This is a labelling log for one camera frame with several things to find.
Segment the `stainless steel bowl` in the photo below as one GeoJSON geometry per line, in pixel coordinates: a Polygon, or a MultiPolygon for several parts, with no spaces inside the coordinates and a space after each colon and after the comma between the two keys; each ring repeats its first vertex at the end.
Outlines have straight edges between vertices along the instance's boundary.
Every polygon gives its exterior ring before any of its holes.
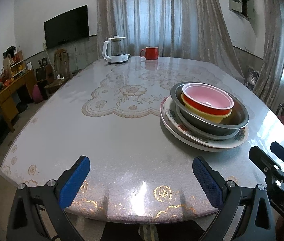
{"type": "Polygon", "coordinates": [[[217,136],[226,136],[232,134],[235,130],[244,128],[249,123],[249,113],[242,102],[234,95],[229,96],[234,101],[231,109],[231,115],[224,118],[220,123],[206,120],[197,114],[192,114],[182,102],[182,87],[186,82],[177,83],[170,90],[170,96],[176,107],[181,111],[182,117],[191,125],[203,130],[204,132],[217,136]]]}

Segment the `yellow plastic bowl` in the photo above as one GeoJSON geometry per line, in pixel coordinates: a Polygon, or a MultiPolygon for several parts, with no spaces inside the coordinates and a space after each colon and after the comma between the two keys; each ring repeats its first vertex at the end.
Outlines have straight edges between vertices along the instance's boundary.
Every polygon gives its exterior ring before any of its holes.
{"type": "Polygon", "coordinates": [[[232,109],[228,110],[225,115],[214,115],[214,114],[209,114],[203,111],[200,111],[199,109],[195,108],[191,104],[191,100],[187,98],[183,93],[181,94],[181,99],[185,105],[185,107],[190,110],[192,113],[197,114],[198,116],[212,121],[214,123],[220,123],[223,119],[229,117],[232,113],[232,109]]]}

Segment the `red plastic bowl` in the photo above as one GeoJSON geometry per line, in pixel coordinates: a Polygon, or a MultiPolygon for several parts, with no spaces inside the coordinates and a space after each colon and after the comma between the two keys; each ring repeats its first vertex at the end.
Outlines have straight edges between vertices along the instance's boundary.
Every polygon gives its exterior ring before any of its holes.
{"type": "Polygon", "coordinates": [[[227,115],[234,107],[234,100],[228,93],[204,83],[183,85],[181,98],[186,106],[210,115],[227,115]]]}

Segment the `large white double-happiness plate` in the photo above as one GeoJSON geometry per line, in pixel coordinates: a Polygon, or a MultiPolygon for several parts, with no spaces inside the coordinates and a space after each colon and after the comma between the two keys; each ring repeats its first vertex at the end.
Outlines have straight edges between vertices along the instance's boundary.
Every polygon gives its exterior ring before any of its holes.
{"type": "Polygon", "coordinates": [[[169,120],[170,126],[177,132],[180,133],[182,136],[187,137],[190,140],[195,141],[198,144],[212,147],[216,149],[233,149],[240,145],[242,145],[249,137],[249,128],[244,127],[239,129],[239,133],[228,140],[216,141],[210,140],[207,138],[203,138],[191,132],[186,126],[181,122],[180,118],[177,116],[175,110],[175,103],[173,102],[172,98],[169,98],[164,103],[164,111],[165,115],[169,120]]]}

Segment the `pink-rimmed floral plate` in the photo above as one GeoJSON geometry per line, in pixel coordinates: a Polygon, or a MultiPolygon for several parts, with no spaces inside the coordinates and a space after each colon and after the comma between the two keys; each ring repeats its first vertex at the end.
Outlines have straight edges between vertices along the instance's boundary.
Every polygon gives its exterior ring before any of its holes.
{"type": "Polygon", "coordinates": [[[169,97],[164,98],[163,101],[162,101],[161,104],[160,104],[160,117],[161,117],[161,121],[162,121],[163,125],[165,126],[165,128],[166,128],[175,138],[177,138],[177,139],[180,140],[181,142],[185,143],[186,145],[189,145],[189,146],[191,146],[191,147],[193,147],[193,148],[196,148],[196,149],[198,149],[198,150],[201,150],[201,151],[207,151],[207,152],[221,152],[221,151],[223,151],[223,149],[216,149],[216,148],[207,147],[207,146],[198,144],[198,143],[196,143],[195,141],[190,140],[190,139],[188,139],[188,138],[185,137],[185,136],[182,136],[180,133],[177,133],[177,132],[170,126],[169,120],[168,120],[168,118],[167,118],[166,115],[165,115],[164,103],[166,102],[166,100],[167,100],[168,98],[169,98],[169,97]]]}

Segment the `wooden desk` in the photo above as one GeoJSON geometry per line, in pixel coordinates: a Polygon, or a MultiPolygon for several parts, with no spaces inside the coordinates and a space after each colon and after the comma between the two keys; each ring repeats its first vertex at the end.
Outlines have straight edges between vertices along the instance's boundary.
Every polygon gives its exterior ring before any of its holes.
{"type": "Polygon", "coordinates": [[[28,70],[0,91],[0,115],[3,116],[11,132],[15,131],[11,121],[19,114],[17,105],[20,102],[25,104],[34,102],[32,93],[36,84],[34,70],[28,70]]]}

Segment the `beige right window curtain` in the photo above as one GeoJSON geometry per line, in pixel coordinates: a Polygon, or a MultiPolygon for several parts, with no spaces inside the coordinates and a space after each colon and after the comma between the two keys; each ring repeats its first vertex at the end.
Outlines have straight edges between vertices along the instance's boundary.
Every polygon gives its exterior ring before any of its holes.
{"type": "Polygon", "coordinates": [[[284,70],[284,0],[264,0],[263,64],[253,93],[272,107],[284,70]]]}

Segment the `beige window curtain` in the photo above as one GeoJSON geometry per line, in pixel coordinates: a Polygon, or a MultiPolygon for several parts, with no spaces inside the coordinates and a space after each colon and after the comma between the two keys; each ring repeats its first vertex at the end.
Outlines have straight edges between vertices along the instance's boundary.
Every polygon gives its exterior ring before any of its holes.
{"type": "Polygon", "coordinates": [[[284,0],[264,0],[263,64],[253,93],[272,107],[284,70],[284,0]]]}
{"type": "Polygon", "coordinates": [[[97,0],[98,52],[114,35],[132,56],[155,46],[162,57],[212,63],[244,81],[219,0],[97,0]]]}

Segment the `wooden chair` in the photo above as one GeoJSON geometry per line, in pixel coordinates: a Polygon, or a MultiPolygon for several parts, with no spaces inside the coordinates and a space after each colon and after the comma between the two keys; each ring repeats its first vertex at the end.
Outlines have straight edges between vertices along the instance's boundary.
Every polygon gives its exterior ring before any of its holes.
{"type": "Polygon", "coordinates": [[[72,78],[69,67],[69,55],[67,50],[61,48],[54,52],[53,55],[53,73],[54,81],[45,86],[46,94],[48,97],[52,96],[59,90],[66,82],[72,78]]]}

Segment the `wooden desktop shelf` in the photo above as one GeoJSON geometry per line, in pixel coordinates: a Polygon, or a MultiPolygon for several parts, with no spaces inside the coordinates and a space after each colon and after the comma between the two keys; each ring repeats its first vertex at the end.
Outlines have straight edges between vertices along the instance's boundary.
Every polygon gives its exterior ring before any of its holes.
{"type": "Polygon", "coordinates": [[[6,57],[3,60],[3,70],[7,78],[13,81],[24,75],[27,71],[27,66],[22,51],[18,51],[14,58],[6,57]]]}

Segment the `red mug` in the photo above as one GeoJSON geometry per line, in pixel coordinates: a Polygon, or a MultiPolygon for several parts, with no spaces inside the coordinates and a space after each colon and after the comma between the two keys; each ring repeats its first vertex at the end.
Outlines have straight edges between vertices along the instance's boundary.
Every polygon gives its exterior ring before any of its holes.
{"type": "Polygon", "coordinates": [[[140,56],[147,60],[157,60],[159,57],[158,48],[155,46],[147,46],[141,50],[140,56]]]}

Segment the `white glass electric kettle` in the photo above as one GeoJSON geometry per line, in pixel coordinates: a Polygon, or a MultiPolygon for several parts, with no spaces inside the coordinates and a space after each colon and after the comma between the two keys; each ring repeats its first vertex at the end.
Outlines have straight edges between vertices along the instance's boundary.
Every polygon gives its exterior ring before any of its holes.
{"type": "Polygon", "coordinates": [[[104,42],[102,57],[108,64],[122,64],[129,60],[131,55],[127,53],[125,41],[126,37],[115,35],[104,42]]]}

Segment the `wall electrical panel box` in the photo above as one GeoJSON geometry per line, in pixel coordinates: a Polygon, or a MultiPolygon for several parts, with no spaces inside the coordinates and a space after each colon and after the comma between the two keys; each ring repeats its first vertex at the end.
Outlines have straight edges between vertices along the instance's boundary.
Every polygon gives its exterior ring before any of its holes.
{"type": "Polygon", "coordinates": [[[254,0],[229,0],[229,10],[247,20],[256,18],[254,0]]]}

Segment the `black wall television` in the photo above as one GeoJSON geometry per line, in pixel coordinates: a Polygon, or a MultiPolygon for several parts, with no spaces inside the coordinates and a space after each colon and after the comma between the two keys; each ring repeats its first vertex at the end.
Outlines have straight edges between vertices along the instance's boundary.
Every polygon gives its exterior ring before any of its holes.
{"type": "Polygon", "coordinates": [[[46,48],[54,48],[89,36],[88,6],[64,12],[44,22],[46,48]]]}

